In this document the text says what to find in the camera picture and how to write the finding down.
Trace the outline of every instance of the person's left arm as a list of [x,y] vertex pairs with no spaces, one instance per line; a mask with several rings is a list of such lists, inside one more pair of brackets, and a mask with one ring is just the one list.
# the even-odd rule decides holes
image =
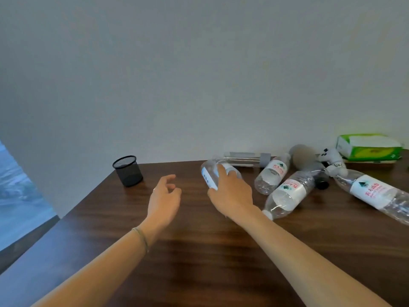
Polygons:
[[131,230],[32,307],[97,307],[106,304],[145,256],[146,243],[151,247],[175,217],[181,189],[168,184],[175,177],[162,177],[153,190],[148,216],[137,227],[142,234]]

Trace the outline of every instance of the forearm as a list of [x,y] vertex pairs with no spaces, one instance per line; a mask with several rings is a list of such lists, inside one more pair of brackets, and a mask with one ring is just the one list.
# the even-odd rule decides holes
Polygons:
[[389,306],[293,235],[253,210],[237,222],[282,272],[306,306]]
[[[149,221],[142,222],[138,228],[150,246],[160,233]],[[103,306],[144,255],[144,242],[132,230],[33,307]]]

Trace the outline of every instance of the finger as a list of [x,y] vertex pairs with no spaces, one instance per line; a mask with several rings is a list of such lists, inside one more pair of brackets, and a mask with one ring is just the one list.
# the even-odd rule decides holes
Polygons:
[[227,177],[226,168],[223,165],[217,165],[217,171],[219,172],[219,179],[224,180]]
[[228,176],[237,178],[237,172],[235,170],[230,170]]
[[209,196],[210,200],[213,202],[213,199],[216,196],[216,190],[214,188],[209,188],[207,191],[207,196]]
[[175,189],[173,190],[172,194],[174,194],[174,196],[180,197],[180,196],[181,196],[181,189],[178,188],[178,187],[175,188]]
[[170,174],[170,175],[166,175],[166,176],[164,176],[164,177],[161,177],[161,178],[159,179],[159,182],[157,183],[157,185],[158,185],[158,186],[165,186],[166,183],[167,183],[169,180],[172,180],[172,179],[174,179],[174,178],[176,178],[176,175],[175,175],[175,174]]

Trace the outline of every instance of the bangle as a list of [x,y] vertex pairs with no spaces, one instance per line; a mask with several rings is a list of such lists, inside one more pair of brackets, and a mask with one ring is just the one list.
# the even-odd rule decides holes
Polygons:
[[144,235],[144,232],[142,232],[138,227],[134,227],[132,230],[137,232],[139,234],[139,237],[142,238],[142,241],[144,242],[145,252],[149,253],[149,246],[148,246],[148,242],[146,241],[146,237]]

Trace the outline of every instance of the brown wooden desk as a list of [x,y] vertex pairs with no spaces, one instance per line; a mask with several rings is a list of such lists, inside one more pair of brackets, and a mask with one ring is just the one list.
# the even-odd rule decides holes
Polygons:
[[[389,170],[362,171],[409,191],[408,160],[405,151]],[[167,174],[182,188],[180,210],[109,306],[303,306],[249,235],[212,206],[201,164],[141,165],[144,182],[128,189],[109,175],[0,276],[0,306],[29,306],[138,225]],[[240,171],[253,185],[257,172]],[[253,198],[263,207],[265,196],[253,191]],[[334,182],[277,223],[393,306],[409,306],[409,226]]]

